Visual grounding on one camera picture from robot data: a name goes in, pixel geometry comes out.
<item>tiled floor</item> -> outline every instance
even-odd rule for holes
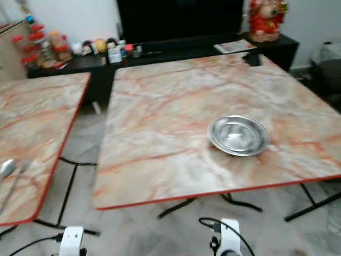
[[[63,156],[79,162],[95,162],[104,119],[105,114],[96,115],[92,109],[83,108],[76,119]],[[72,167],[65,163],[59,164],[39,218],[56,222]],[[213,255],[209,248],[213,233],[199,224],[199,217],[237,219],[242,235],[251,244],[256,255],[341,255],[341,200],[291,223],[284,222],[284,216],[310,205],[299,186],[233,194],[235,199],[262,207],[264,213],[229,205],[219,196],[209,196],[158,220],[158,213],[177,202],[112,211],[94,210],[91,193],[95,175],[93,167],[78,168],[62,220],[63,225],[82,225],[101,232],[100,237],[84,235],[82,245],[87,248],[89,256]],[[316,199],[323,199],[338,191],[340,184],[341,182],[312,183],[307,186]],[[0,256],[8,256],[33,240],[56,233],[54,229],[33,223],[21,225],[0,241]],[[59,244],[46,241],[18,255],[50,256],[58,253],[58,249]],[[244,256],[250,255],[245,248],[242,251]]]

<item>magazine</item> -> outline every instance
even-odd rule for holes
[[[249,43],[245,39],[224,43],[224,44],[215,44],[214,48],[216,48],[221,53],[227,54],[232,52],[242,52],[257,48],[253,44]]]

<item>cutlery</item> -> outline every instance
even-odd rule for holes
[[[15,168],[15,161],[14,159],[9,159],[5,163],[3,163],[0,167],[0,184],[3,182],[3,180],[11,175]]]
[[[9,201],[11,195],[13,194],[14,188],[16,187],[16,185],[17,185],[17,183],[18,183],[18,181],[19,181],[20,176],[21,176],[24,172],[27,171],[27,169],[28,169],[28,167],[30,166],[30,164],[31,164],[30,161],[26,161],[26,162],[24,163],[24,165],[21,167],[21,170],[20,170],[20,172],[19,172],[17,178],[15,179],[15,181],[14,181],[12,187],[11,187],[10,192],[7,194],[5,200],[4,200],[4,202],[3,202],[3,204],[2,204],[2,206],[1,206],[1,208],[0,208],[0,214],[3,213],[3,211],[4,211],[5,207],[6,207],[6,204],[8,203],[8,201]]]

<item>wooden cabinet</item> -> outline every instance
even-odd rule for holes
[[[0,32],[0,82],[27,78],[19,53],[12,43],[12,37],[16,35],[28,37],[29,31],[24,22]]]

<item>toy figure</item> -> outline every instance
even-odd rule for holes
[[[99,53],[105,53],[107,50],[107,44],[104,39],[97,39],[95,41],[96,48]]]
[[[118,45],[117,41],[110,37],[107,40],[107,49],[114,49]]]
[[[93,42],[90,40],[86,40],[83,43],[82,55],[94,54],[94,49],[92,47]]]
[[[71,50],[74,55],[81,55],[83,50],[81,41],[74,41],[71,44]]]
[[[254,42],[278,40],[279,24],[284,22],[284,15],[287,11],[288,4],[283,0],[251,0],[250,39]]]

